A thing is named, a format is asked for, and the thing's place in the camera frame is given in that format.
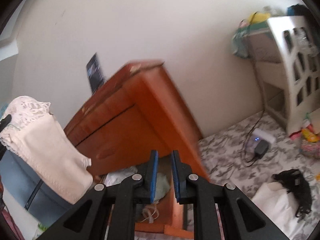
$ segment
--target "metal rivet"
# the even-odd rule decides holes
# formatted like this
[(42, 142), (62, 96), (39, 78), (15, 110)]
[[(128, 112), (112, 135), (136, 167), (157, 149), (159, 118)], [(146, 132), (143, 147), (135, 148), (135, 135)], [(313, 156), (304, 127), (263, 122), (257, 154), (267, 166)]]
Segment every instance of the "metal rivet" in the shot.
[(235, 188), (236, 188), (236, 185), (234, 183), (232, 183), (232, 182), (227, 183), (227, 189), (233, 190)]
[(197, 180), (199, 177), (198, 177), (198, 175), (197, 174), (190, 174), (189, 175), (189, 179), (191, 179), (191, 180)]
[(94, 189), (96, 191), (102, 191), (104, 189), (104, 184), (101, 184), (101, 183), (97, 184), (97, 185), (94, 186)]
[(138, 173), (137, 174), (133, 174), (132, 175), (132, 179), (133, 180), (140, 180), (140, 179), (142, 179), (142, 176), (141, 176), (141, 174), (138, 174)]

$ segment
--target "orange wooden furniture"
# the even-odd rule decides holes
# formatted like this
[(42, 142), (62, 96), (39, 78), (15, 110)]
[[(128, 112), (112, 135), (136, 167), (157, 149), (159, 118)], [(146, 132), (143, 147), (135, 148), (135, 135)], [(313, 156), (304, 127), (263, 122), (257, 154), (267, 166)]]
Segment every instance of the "orange wooden furniture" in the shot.
[[(162, 61), (126, 64), (84, 103), (65, 133), (91, 158), (92, 175), (147, 162), (156, 149), (159, 157), (178, 150), (182, 162), (209, 180), (197, 147), (202, 134)], [(158, 207), (161, 217), (153, 224), (136, 223), (137, 231), (193, 238), (182, 230), (183, 206), (176, 203), (173, 189)]]

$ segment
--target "charger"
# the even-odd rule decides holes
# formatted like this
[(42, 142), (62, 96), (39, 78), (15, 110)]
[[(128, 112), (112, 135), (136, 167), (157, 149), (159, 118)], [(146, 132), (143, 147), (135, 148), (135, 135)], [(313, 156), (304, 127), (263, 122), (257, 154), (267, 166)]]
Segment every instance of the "charger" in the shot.
[(261, 140), (254, 148), (254, 158), (261, 159), (269, 150), (269, 143), (266, 140)]

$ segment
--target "beige garment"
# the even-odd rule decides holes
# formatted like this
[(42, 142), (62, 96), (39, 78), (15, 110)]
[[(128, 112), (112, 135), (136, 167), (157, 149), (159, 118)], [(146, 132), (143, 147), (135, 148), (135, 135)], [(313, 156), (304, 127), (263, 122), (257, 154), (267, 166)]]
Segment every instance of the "beige garment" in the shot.
[(76, 203), (92, 184), (91, 159), (70, 143), (53, 115), (47, 114), (11, 135), (20, 156), (55, 193)]

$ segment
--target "white lace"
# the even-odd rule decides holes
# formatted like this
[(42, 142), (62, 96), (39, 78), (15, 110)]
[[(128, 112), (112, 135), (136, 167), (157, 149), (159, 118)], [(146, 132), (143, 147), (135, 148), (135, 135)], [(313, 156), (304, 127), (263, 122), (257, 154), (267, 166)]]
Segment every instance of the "white lace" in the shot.
[(11, 114), (11, 122), (0, 132), (0, 142), (10, 151), (18, 154), (18, 149), (12, 143), (10, 135), (22, 130), (28, 124), (49, 114), (50, 102), (39, 102), (32, 97), (21, 96), (11, 101), (3, 114), (5, 118)]

